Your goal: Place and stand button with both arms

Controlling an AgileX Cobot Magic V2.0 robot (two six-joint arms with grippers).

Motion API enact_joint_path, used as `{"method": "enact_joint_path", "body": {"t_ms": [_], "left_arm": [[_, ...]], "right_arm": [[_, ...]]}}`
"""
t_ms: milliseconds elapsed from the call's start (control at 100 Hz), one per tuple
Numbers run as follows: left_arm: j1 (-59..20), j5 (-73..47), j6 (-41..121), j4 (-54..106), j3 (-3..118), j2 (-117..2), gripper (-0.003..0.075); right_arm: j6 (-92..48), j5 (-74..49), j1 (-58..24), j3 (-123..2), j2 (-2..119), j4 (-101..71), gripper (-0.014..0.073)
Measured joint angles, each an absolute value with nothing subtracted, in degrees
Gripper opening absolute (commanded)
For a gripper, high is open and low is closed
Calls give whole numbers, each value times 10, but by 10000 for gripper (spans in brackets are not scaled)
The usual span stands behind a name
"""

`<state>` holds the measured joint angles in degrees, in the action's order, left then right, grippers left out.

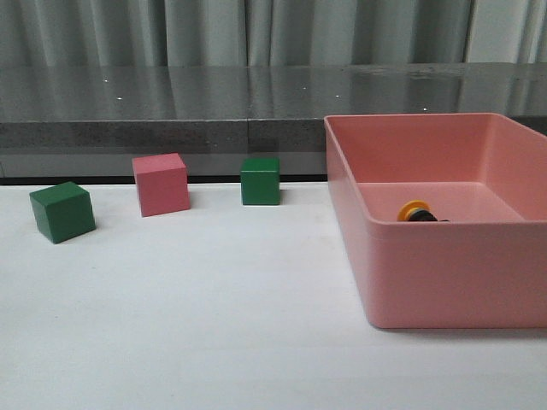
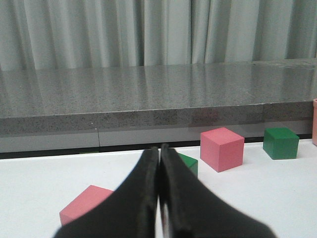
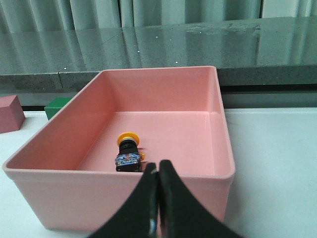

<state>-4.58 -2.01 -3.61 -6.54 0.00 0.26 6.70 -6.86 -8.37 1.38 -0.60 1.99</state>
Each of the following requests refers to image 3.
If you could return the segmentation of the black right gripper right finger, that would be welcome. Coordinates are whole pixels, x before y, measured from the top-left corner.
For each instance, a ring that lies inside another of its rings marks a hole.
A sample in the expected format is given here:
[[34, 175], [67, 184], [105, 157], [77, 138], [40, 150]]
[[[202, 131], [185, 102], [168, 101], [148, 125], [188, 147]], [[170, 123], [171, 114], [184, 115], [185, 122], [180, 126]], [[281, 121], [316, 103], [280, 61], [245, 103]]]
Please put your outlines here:
[[163, 238], [239, 238], [209, 213], [177, 174], [170, 160], [159, 163], [160, 221]]

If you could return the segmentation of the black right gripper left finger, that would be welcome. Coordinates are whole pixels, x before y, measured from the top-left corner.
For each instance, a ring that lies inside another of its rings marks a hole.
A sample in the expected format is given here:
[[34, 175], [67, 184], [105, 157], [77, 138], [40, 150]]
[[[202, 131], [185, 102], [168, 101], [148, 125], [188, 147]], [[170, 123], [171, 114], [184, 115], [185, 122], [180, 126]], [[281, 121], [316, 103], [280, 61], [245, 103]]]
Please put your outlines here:
[[158, 172], [148, 163], [137, 186], [118, 211], [91, 238], [156, 238], [158, 224]]

